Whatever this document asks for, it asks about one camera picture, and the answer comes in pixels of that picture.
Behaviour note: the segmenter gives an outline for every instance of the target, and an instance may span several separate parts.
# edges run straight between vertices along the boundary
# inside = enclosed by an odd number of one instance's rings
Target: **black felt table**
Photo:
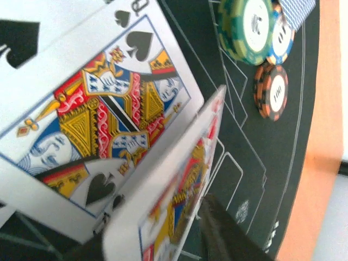
[[[312,120],[319,1],[296,33],[283,64],[289,78],[288,103],[277,122],[263,119],[255,108],[252,85],[257,67],[230,59],[220,48],[219,1],[159,0],[159,4],[205,100],[220,84],[228,87],[213,162],[216,176],[208,192],[274,258],[295,199]],[[200,246],[200,228],[194,221],[179,260],[199,259]]]

